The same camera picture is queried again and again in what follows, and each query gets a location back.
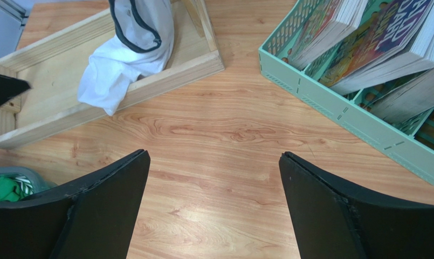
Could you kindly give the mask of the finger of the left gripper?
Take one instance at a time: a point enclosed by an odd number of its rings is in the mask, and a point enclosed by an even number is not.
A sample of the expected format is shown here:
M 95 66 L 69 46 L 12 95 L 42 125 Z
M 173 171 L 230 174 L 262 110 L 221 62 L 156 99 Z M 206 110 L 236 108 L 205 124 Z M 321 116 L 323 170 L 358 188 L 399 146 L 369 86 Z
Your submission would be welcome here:
M 27 81 L 0 74 L 0 110 L 20 112 L 20 96 L 30 89 L 31 86 Z

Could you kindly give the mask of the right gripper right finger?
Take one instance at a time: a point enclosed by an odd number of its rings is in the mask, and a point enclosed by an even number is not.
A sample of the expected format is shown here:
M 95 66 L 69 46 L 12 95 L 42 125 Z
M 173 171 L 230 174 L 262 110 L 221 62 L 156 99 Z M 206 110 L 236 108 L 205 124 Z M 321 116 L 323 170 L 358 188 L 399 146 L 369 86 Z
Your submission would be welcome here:
M 302 258 L 434 258 L 434 205 L 376 192 L 292 152 L 279 169 Z

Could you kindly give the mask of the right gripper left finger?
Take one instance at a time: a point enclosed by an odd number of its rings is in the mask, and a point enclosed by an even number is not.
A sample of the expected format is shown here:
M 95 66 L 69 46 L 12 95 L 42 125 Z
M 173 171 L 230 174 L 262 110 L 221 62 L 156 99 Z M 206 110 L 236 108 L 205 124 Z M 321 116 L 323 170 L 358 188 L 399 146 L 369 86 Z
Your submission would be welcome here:
M 137 150 L 95 172 L 0 202 L 0 258 L 126 258 L 150 169 Z

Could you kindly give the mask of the white tank top navy trim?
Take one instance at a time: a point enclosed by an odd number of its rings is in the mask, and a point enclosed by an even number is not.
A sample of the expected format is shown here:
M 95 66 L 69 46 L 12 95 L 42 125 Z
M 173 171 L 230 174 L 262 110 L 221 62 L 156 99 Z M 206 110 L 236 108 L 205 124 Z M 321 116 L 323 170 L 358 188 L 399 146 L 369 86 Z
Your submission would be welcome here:
M 109 10 L 115 36 L 89 56 L 77 99 L 112 116 L 130 84 L 164 70 L 175 29 L 170 1 L 109 1 Z

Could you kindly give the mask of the wooden clothes rack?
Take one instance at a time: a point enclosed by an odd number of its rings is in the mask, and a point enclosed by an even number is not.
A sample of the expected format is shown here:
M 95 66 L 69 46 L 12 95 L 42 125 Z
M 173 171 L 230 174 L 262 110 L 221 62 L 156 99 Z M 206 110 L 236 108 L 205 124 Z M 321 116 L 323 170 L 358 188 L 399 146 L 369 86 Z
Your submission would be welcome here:
M 0 108 L 0 148 L 50 137 L 224 70 L 204 1 L 117 2 L 0 59 L 31 89 Z

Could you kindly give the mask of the clear plastic laundry basket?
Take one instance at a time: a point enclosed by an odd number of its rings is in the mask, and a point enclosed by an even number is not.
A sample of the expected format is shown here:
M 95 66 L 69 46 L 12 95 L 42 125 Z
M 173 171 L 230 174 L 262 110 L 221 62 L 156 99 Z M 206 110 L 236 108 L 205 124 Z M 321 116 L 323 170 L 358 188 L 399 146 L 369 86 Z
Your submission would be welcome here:
M 0 167 L 0 176 L 25 176 L 36 188 L 34 193 L 43 192 L 57 186 L 56 183 L 46 181 L 37 172 L 26 167 Z

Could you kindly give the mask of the red green striped garment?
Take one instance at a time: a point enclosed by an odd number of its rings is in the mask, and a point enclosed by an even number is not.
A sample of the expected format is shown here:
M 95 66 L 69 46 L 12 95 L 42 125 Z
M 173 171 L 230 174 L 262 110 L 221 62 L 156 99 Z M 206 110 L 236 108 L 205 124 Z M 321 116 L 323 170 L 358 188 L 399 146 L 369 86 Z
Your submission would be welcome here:
M 25 176 L 0 176 L 0 177 L 11 178 L 17 181 L 21 185 L 21 188 L 27 193 L 27 196 L 33 194 L 36 190 L 32 182 Z

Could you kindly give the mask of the green file organizer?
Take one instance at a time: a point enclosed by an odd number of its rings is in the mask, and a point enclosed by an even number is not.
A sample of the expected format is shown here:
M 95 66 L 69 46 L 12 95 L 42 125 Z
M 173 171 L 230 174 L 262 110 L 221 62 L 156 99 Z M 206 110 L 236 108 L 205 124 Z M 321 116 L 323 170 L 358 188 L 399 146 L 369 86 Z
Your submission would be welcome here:
M 259 48 L 261 74 L 390 159 L 434 185 L 434 107 L 401 124 L 388 124 L 369 112 L 371 89 L 340 96 L 318 79 L 334 55 L 325 55 L 304 70 L 285 62 L 301 33 L 314 1 L 297 1 Z

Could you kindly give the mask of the book with colourful cover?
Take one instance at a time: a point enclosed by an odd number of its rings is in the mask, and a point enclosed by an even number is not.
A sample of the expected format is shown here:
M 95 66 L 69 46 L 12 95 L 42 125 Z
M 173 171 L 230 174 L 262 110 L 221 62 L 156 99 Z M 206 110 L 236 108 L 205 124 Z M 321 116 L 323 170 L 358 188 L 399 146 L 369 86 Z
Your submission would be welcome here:
M 314 8 L 294 41 L 287 59 L 297 70 L 320 57 L 355 31 L 367 1 L 322 1 Z

